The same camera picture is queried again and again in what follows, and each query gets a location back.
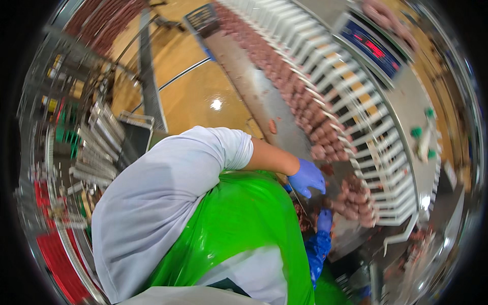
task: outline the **blue glove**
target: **blue glove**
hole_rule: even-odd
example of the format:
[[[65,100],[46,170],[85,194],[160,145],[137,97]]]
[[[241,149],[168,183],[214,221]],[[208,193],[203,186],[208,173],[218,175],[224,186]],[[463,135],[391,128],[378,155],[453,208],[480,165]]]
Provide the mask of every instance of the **blue glove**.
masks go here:
[[[332,228],[332,212],[329,209],[322,208],[320,210],[319,218],[317,219],[317,231],[325,231],[330,233]]]
[[[298,158],[298,161],[300,162],[300,169],[295,175],[288,176],[290,185],[307,198],[312,197],[310,190],[307,188],[309,186],[325,194],[325,180],[321,171],[312,162],[300,158]]]
[[[324,268],[324,261],[331,248],[329,233],[317,231],[317,234],[310,237],[305,242],[305,252],[310,267],[310,279],[312,280],[313,289],[317,287],[316,282]]]

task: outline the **metal surface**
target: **metal surface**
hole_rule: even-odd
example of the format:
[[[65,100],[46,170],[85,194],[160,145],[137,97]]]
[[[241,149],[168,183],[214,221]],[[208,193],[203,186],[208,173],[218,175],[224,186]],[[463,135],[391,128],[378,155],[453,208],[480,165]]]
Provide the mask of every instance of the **metal surface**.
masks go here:
[[[156,79],[154,76],[153,57],[151,52],[151,40],[148,27],[143,25],[149,20],[149,10],[144,9],[141,16],[143,30],[140,38],[139,60],[141,71],[142,101],[144,104],[144,114],[154,117],[154,128],[168,132],[166,118],[164,117],[161,98],[159,96]]]

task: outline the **worker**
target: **worker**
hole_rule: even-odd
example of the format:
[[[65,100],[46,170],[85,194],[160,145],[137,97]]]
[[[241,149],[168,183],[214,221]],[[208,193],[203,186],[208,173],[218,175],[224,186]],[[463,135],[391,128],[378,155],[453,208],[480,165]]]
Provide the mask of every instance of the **worker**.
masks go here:
[[[241,130],[196,126],[157,143],[93,212],[95,267],[110,302],[201,294],[195,304],[207,295],[228,304],[222,294],[232,291],[243,304],[314,304],[331,211],[320,211],[304,244],[290,196],[272,173],[287,175],[305,197],[308,187],[325,194],[313,163]]]

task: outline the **machine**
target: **machine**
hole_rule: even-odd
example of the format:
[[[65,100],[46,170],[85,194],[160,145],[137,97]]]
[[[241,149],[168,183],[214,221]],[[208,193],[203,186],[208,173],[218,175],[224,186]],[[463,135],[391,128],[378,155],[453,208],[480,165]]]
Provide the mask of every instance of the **machine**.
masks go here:
[[[150,50],[149,24],[183,30],[162,16],[149,19],[149,4],[135,0],[103,23],[93,16],[103,16],[110,1],[96,2],[66,1],[54,13],[17,101],[21,166],[11,206],[38,278],[68,304],[107,304],[89,218],[100,190],[167,130],[154,78],[148,78],[151,62],[142,58],[142,46]],[[346,174],[370,190],[372,227],[334,218],[327,267],[346,296],[358,304],[366,289],[371,304],[427,304],[442,295],[463,257],[459,249],[480,224],[487,158],[480,88],[462,43],[433,3],[378,3],[217,0],[189,12],[184,23],[222,66],[268,142],[318,167],[332,165],[334,174],[325,174],[332,200]],[[390,26],[368,5],[389,16]],[[101,41],[128,23],[117,18],[141,11],[146,25],[110,60]],[[230,25],[229,14],[237,18]],[[268,58],[291,71],[286,78],[259,67],[246,40],[251,36],[238,34],[243,28],[257,34],[256,43],[272,52]],[[139,67],[149,73],[120,62],[136,39]],[[149,116],[111,113],[115,73],[140,90]],[[302,88],[288,96],[292,79],[293,88]],[[296,123],[291,106],[305,94],[331,122],[344,160],[327,159],[338,150],[326,158],[311,154],[320,144]],[[316,204],[297,193],[292,198],[308,214]]]

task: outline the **tan floor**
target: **tan floor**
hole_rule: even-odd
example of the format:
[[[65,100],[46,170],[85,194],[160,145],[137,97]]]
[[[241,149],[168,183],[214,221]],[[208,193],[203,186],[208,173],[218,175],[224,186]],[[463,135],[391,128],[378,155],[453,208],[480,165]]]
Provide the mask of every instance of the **tan floor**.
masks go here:
[[[155,11],[169,20],[183,19],[185,14],[208,3],[208,0],[171,1],[158,6]],[[138,32],[140,16],[132,20],[115,40],[111,51],[116,59],[127,43]],[[205,59],[207,55],[189,32],[167,30],[150,26],[151,47],[157,86],[165,84],[191,65]],[[126,52],[121,63],[137,70],[139,42],[136,41]],[[257,124],[242,103],[223,70],[214,62],[207,62],[192,70],[160,92],[164,115],[171,134],[179,134],[196,125],[205,127],[224,126],[244,130],[262,138]],[[112,111],[118,115],[122,110],[130,111],[141,101],[139,86],[133,87],[124,73],[118,73]]]

